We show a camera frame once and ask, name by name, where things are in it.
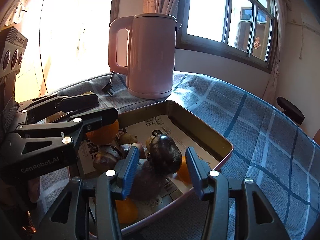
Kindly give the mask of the rotten cut apple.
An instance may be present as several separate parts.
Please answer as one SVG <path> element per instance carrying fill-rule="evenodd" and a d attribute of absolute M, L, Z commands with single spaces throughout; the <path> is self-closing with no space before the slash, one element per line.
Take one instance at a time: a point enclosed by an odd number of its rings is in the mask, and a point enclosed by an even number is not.
<path fill-rule="evenodd" d="M 92 166 L 98 172 L 106 172 L 114 169 L 117 162 L 123 158 L 121 151 L 113 145 L 101 146 L 93 160 Z"/>

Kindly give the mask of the orange fruit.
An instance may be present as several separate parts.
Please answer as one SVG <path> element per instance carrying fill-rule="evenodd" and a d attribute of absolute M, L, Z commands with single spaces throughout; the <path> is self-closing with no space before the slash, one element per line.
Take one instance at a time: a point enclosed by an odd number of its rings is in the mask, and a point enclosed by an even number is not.
<path fill-rule="evenodd" d="M 116 200 L 116 210 L 120 224 L 131 224 L 138 219 L 137 206 L 130 198 Z"/>
<path fill-rule="evenodd" d="M 87 132 L 88 140 L 96 145 L 107 145 L 111 143 L 117 136 L 119 130 L 119 122 L 116 120 L 110 125 L 103 126 L 97 130 Z"/>

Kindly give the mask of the dark shriveled fruit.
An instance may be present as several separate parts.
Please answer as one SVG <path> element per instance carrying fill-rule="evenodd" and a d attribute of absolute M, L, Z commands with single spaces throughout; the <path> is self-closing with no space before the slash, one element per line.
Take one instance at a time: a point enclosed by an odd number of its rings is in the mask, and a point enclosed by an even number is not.
<path fill-rule="evenodd" d="M 146 158 L 159 174 L 177 172 L 182 165 L 182 154 L 174 140 L 166 134 L 151 136 L 146 141 Z"/>

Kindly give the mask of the small yellowish round fruit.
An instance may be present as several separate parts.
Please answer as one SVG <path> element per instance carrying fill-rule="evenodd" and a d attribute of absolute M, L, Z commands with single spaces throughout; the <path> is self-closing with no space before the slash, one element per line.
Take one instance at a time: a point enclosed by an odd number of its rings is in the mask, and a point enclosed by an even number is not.
<path fill-rule="evenodd" d="M 136 136 L 132 135 L 131 133 L 124 133 L 119 138 L 119 144 L 125 145 L 125 144 L 134 144 L 137 143 L 138 139 Z"/>

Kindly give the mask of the rectangular metal tin box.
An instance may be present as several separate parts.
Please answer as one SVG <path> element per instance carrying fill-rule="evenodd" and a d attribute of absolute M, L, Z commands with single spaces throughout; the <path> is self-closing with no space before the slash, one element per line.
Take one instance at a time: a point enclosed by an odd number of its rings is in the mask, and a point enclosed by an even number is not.
<path fill-rule="evenodd" d="M 156 221 L 193 191 L 186 151 L 194 150 L 210 170 L 231 157 L 232 143 L 193 113 L 168 100 L 125 113 L 107 110 L 111 122 L 85 128 L 79 161 L 71 175 L 94 178 L 114 168 L 136 148 L 139 163 L 127 200 L 116 202 L 124 235 Z"/>

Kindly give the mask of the pink electric kettle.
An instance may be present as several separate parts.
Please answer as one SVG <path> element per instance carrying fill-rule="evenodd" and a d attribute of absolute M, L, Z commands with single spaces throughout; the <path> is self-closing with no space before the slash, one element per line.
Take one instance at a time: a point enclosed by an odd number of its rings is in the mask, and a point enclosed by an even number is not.
<path fill-rule="evenodd" d="M 127 65 L 117 62 L 118 32 L 125 29 Z M 177 20 L 172 15 L 146 13 L 115 19 L 109 28 L 108 65 L 126 76 L 129 93 L 144 99 L 166 98 L 172 92 Z"/>

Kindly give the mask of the dark round stool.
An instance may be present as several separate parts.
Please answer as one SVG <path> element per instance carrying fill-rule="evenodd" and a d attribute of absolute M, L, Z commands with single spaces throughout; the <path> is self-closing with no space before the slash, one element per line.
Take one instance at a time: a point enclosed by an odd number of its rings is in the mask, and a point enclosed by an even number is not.
<path fill-rule="evenodd" d="M 284 97 L 277 97 L 276 102 L 280 108 L 283 109 L 283 113 L 289 117 L 292 121 L 301 125 L 305 119 L 304 114 L 289 100 Z"/>

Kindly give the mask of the pink right curtain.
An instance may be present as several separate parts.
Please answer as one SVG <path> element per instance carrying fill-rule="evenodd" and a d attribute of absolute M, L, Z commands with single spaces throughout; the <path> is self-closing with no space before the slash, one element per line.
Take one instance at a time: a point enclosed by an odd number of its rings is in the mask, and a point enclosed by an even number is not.
<path fill-rule="evenodd" d="M 273 104 L 276 97 L 276 88 L 279 78 L 281 59 L 284 52 L 285 31 L 287 23 L 287 0 L 274 0 L 277 19 L 277 42 L 274 56 L 272 59 L 272 70 L 266 89 L 263 94 L 263 100 Z"/>

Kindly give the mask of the window with wooden frame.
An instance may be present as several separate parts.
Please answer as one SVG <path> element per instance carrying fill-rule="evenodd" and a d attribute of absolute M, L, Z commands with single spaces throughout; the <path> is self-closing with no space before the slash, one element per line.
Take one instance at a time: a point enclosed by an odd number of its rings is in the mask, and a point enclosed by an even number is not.
<path fill-rule="evenodd" d="M 178 49 L 225 57 L 271 72 L 277 40 L 274 0 L 180 0 Z"/>

